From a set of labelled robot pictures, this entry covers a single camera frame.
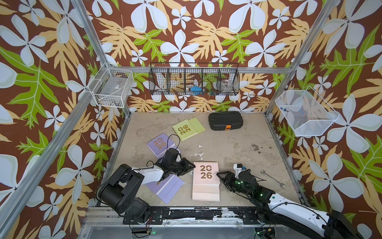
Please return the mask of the pink 2026 desk calendar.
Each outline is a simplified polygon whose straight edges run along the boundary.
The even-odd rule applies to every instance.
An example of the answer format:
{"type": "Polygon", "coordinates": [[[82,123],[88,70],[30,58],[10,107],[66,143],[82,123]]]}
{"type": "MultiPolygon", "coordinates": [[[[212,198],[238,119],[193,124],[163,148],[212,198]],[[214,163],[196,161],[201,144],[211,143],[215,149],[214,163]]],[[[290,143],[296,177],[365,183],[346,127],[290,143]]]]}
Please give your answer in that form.
{"type": "Polygon", "coordinates": [[[217,176],[219,172],[218,162],[194,162],[193,183],[195,185],[219,185],[217,176]]]}

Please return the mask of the green 2026 desk calendar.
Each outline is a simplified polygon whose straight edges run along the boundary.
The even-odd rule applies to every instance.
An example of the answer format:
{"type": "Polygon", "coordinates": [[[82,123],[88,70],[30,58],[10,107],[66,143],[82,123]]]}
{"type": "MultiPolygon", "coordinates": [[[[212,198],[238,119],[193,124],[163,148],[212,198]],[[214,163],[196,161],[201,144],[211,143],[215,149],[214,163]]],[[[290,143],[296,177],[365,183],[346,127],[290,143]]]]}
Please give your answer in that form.
{"type": "Polygon", "coordinates": [[[197,118],[186,119],[172,126],[172,129],[181,141],[184,141],[206,130],[197,118]]]}

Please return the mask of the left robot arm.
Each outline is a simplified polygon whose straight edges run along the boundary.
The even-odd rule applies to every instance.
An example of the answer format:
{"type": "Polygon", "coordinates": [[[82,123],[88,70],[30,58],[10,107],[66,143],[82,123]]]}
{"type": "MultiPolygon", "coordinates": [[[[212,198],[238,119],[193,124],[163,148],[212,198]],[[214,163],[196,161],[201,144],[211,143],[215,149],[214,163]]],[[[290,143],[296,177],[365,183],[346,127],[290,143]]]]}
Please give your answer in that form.
{"type": "Polygon", "coordinates": [[[183,176],[195,168],[177,149],[169,148],[152,166],[133,168],[127,164],[120,165],[97,189],[96,198],[119,215],[127,213],[137,222],[145,223],[150,217],[150,206],[136,196],[140,186],[161,182],[172,174],[183,176]]]}

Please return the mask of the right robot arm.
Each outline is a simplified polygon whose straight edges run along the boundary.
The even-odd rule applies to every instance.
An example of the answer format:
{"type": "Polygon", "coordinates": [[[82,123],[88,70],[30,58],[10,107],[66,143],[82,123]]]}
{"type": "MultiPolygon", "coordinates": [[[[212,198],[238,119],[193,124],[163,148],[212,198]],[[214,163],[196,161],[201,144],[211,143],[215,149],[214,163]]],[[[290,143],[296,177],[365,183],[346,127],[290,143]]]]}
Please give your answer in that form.
{"type": "Polygon", "coordinates": [[[350,221],[340,212],[311,209],[293,202],[258,184],[251,170],[238,174],[218,172],[217,177],[230,191],[255,205],[257,219],[264,223],[283,225],[311,239],[362,239],[350,221]]]}

